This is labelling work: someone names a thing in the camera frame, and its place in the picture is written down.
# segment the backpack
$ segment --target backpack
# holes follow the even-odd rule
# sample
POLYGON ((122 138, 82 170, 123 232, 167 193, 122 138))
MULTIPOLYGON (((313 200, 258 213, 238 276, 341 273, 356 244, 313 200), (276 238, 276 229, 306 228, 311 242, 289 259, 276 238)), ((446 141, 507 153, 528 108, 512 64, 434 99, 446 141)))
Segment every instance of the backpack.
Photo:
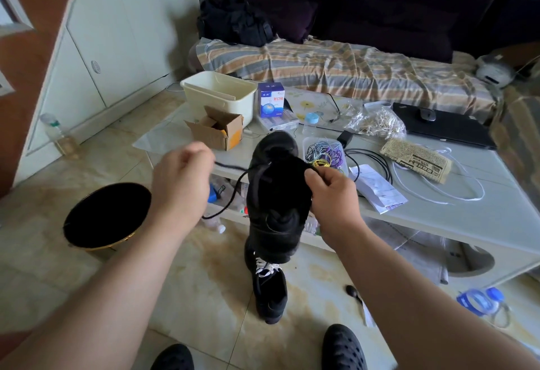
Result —
POLYGON ((263 12, 245 0, 204 0, 197 18, 199 37, 228 44, 261 47, 273 41, 274 32, 263 12))

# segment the white shoelace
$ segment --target white shoelace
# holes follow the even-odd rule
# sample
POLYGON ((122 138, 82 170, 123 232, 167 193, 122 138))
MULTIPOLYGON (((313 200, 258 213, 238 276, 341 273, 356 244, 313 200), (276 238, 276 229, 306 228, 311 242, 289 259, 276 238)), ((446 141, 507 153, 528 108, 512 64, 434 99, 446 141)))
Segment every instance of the white shoelace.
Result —
POLYGON ((266 262, 265 260, 262 260, 261 258, 256 258, 256 262, 257 262, 257 269, 255 270, 255 273, 259 275, 260 278, 266 278, 267 276, 274 273, 274 271, 281 270, 278 264, 270 264, 266 262))

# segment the cooking oil bottle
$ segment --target cooking oil bottle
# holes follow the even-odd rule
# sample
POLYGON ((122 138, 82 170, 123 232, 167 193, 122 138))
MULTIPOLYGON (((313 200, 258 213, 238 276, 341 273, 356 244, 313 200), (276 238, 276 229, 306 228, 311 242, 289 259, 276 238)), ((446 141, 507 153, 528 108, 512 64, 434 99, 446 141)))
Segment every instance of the cooking oil bottle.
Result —
POLYGON ((80 147, 70 132, 64 129, 58 119, 49 113, 39 116, 39 119, 45 124, 45 131, 51 141, 55 143, 56 148, 62 155, 68 159, 80 158, 80 147))

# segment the blue bottle cap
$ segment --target blue bottle cap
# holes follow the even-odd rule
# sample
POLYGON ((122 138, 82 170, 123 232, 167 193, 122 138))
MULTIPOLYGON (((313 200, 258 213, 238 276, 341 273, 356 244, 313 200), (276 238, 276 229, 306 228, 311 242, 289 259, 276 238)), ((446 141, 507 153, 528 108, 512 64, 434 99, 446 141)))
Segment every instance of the blue bottle cap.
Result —
POLYGON ((319 115, 315 113, 307 113, 306 122, 308 124, 317 124, 319 122, 319 115))
POLYGON ((502 302, 504 300, 503 292, 501 292, 496 287, 490 287, 485 290, 486 295, 489 296, 490 299, 495 300, 496 302, 502 302))

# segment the black slipper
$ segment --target black slipper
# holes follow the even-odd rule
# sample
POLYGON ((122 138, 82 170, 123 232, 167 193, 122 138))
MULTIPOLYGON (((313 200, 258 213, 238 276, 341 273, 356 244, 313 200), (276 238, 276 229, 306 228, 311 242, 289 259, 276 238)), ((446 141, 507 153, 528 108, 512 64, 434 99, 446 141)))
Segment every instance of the black slipper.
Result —
POLYGON ((176 344, 159 353, 150 370, 195 370, 195 365, 190 350, 176 344))
POLYGON ((328 327, 322 342, 322 370, 367 370, 360 342, 347 326, 328 327))

